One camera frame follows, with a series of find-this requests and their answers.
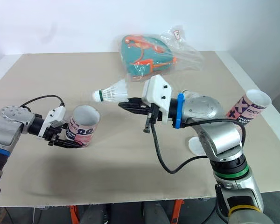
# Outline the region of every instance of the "pink cup label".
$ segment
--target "pink cup label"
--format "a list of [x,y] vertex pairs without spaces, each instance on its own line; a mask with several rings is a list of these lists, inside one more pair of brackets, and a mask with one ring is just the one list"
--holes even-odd
[[83,146],[87,146],[90,143],[97,126],[98,124],[93,126],[78,125],[73,119],[73,116],[71,116],[68,128],[66,130],[66,136],[69,139],[82,144]]
[[251,102],[246,95],[242,96],[241,99],[227,112],[226,117],[229,119],[237,120],[243,125],[248,124],[258,114],[260,114],[266,106],[258,106]]

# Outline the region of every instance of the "yellow ring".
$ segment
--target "yellow ring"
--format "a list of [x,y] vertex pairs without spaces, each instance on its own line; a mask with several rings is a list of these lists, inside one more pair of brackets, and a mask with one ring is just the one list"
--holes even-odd
[[234,210],[237,210],[237,209],[253,209],[253,210],[262,212],[259,208],[256,208],[255,206],[248,205],[248,204],[241,204],[241,205],[237,205],[237,206],[232,207],[229,210],[228,217],[232,214],[232,212],[234,212]]

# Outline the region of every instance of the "white plastic mount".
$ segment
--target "white plastic mount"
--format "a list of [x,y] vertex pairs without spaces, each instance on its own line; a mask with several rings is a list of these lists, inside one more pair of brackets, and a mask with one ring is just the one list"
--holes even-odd
[[154,103],[160,107],[163,124],[168,121],[171,92],[171,86],[160,75],[151,77],[144,84],[142,101],[148,106]]
[[58,127],[65,124],[65,120],[63,119],[65,116],[66,109],[64,106],[60,106],[56,109],[53,109],[48,112],[46,119],[44,120],[42,127],[38,133],[38,137],[42,138],[45,133],[47,127]]

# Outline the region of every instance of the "green ring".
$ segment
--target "green ring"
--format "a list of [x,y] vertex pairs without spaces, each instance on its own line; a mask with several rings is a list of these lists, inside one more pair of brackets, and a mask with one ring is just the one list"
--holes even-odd
[[245,173],[247,173],[248,171],[249,171],[249,166],[247,165],[242,171],[239,171],[238,173],[235,173],[235,174],[221,174],[216,171],[215,171],[215,174],[218,177],[232,179],[232,178],[240,177],[240,176],[244,175]]
[[104,101],[104,99],[103,99],[102,90],[99,90],[98,92],[99,92],[99,97],[101,98],[101,101],[103,102],[103,101]]

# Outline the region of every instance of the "white background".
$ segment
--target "white background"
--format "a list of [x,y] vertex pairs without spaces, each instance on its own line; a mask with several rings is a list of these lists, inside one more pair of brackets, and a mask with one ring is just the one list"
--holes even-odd
[[117,51],[116,37],[181,24],[197,50],[227,50],[280,94],[280,0],[0,0],[6,54]]

